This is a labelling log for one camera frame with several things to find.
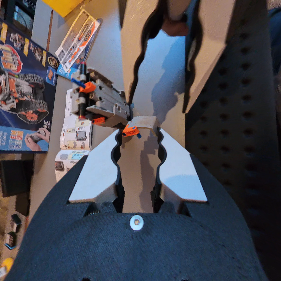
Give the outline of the person's right hand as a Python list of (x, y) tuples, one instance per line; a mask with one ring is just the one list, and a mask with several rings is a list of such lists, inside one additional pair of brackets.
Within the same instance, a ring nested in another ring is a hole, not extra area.
[(163, 20), (161, 29), (169, 36), (186, 36), (188, 35), (188, 26), (186, 22), (180, 20), (171, 20), (170, 18), (165, 18)]

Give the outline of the sticker sheet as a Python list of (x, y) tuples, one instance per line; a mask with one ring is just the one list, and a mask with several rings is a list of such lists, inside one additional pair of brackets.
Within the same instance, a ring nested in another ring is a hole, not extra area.
[(80, 10), (55, 51), (65, 72), (78, 69), (80, 62), (86, 61), (102, 22), (102, 18), (95, 19), (85, 9)]

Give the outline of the open instruction booklet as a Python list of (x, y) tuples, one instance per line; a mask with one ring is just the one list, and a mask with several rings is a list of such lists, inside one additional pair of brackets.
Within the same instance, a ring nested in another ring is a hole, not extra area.
[(54, 158), (54, 173), (57, 182), (92, 149), (93, 125), (89, 120), (79, 120), (71, 113), (72, 89), (67, 90), (65, 120), (60, 134), (61, 150)]

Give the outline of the grey brick robot assembly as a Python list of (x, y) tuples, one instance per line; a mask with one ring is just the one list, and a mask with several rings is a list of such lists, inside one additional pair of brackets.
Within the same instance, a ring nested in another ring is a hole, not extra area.
[(96, 125), (126, 128), (130, 120), (130, 105), (123, 90), (118, 90), (99, 71), (87, 68), (86, 62), (80, 62), (79, 69), (71, 74), (71, 82), (70, 113)]

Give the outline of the small black box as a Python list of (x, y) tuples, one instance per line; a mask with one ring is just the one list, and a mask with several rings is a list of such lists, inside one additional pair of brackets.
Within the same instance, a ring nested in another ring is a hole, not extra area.
[(4, 245), (11, 250), (16, 247), (17, 234), (14, 231), (7, 232), (4, 237)]
[(15, 213), (15, 214), (11, 215), (10, 225), (11, 225), (12, 232), (15, 232), (15, 233), (19, 232), (19, 228), (20, 228), (20, 225), (21, 225), (21, 219), (18, 216), (18, 214)]

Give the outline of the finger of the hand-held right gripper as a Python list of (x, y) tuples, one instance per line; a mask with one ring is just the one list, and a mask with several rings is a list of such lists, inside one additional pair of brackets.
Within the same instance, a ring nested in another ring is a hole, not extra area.
[(121, 57), (128, 104), (133, 102), (147, 40), (157, 35), (165, 11), (167, 1), (163, 0), (120, 0)]
[(194, 13), (195, 46), (188, 66), (182, 113), (187, 113), (213, 71), (227, 46), (227, 34), (233, 13), (234, 0), (198, 1)]

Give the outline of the small grey panel orange connector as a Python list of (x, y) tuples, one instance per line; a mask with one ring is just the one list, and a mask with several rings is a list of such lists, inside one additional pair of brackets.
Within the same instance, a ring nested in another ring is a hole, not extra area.
[(154, 115), (139, 115), (134, 116), (131, 121), (128, 121), (122, 130), (123, 137), (137, 136), (142, 138), (139, 129), (150, 129), (154, 136), (159, 134), (160, 122)]

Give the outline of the blue robot kit box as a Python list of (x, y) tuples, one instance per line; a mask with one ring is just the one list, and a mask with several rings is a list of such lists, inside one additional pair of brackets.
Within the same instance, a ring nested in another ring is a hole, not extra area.
[(0, 27), (0, 150), (45, 153), (59, 62), (14, 24)]

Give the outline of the yellow plastic bin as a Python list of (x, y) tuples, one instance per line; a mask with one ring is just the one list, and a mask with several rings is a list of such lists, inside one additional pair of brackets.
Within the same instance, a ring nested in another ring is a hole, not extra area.
[(77, 7), (84, 0), (42, 0), (52, 10), (61, 17), (66, 17), (75, 7)]

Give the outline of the grey desk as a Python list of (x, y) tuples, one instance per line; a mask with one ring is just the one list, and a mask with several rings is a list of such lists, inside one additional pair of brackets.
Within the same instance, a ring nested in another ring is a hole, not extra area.
[[(119, 29), (118, 1), (85, 1), (84, 7), (103, 22), (87, 57), (93, 66), (111, 79), (117, 89), (123, 89), (123, 71)], [(32, 39), (41, 46), (49, 44), (54, 54), (67, 34), (79, 6), (66, 18), (52, 13), (48, 40), (51, 7), (37, 1)], [(67, 89), (71, 82), (58, 77), (51, 124), (49, 151), (34, 155), (34, 176), (31, 184), (29, 218), (55, 183), (54, 158), (60, 148), (60, 133), (65, 119)], [(170, 37), (162, 30), (148, 40), (146, 54), (138, 72), (138, 85), (134, 95), (134, 115), (155, 115), (163, 128), (180, 145), (185, 146), (185, 114), (181, 112), (185, 88), (185, 37)], [(142, 138), (123, 138), (118, 164), (125, 187), (123, 211), (151, 213), (150, 191), (155, 183), (157, 141), (150, 130), (140, 130)]]

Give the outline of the black perforated plastic panel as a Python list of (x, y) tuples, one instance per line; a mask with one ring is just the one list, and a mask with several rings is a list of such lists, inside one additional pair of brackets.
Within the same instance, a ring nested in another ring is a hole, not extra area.
[(236, 27), (186, 114), (186, 148), (222, 183), (280, 279), (280, 150), (266, 1), (238, 1)]

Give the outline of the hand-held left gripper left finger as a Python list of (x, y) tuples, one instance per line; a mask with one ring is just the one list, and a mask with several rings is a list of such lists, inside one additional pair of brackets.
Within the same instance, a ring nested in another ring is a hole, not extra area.
[(70, 202), (120, 200), (122, 204), (122, 181), (118, 160), (121, 157), (121, 130), (109, 137), (89, 151), (70, 193)]

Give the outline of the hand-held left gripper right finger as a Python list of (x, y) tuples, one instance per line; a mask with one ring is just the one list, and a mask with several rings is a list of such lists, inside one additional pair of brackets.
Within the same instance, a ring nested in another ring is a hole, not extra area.
[(181, 204), (184, 201), (206, 202), (207, 197), (198, 177), (190, 153), (165, 130), (160, 128), (160, 147), (164, 158), (159, 168), (163, 201)]

